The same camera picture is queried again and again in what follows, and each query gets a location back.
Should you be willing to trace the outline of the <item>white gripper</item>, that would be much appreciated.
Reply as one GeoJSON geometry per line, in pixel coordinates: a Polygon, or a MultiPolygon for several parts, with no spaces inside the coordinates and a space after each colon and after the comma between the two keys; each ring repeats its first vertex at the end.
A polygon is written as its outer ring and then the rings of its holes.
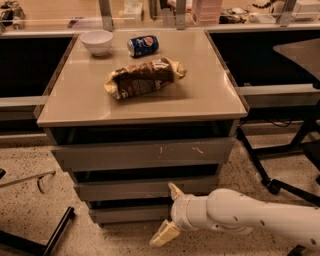
{"type": "Polygon", "coordinates": [[[207,228],[207,196],[184,194],[174,183],[169,182],[173,221],[164,220],[151,238],[149,245],[161,247],[180,235],[182,231],[197,231],[207,228]]]}

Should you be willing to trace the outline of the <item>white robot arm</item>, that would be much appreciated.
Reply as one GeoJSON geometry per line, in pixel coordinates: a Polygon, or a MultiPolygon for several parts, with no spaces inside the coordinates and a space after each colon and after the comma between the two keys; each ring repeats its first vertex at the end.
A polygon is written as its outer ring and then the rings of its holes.
{"type": "Polygon", "coordinates": [[[201,229],[248,234],[260,228],[320,251],[320,211],[317,207],[265,202],[230,189],[216,189],[207,196],[186,194],[174,183],[168,187],[173,205],[150,244],[161,247],[182,231],[201,229]]]}

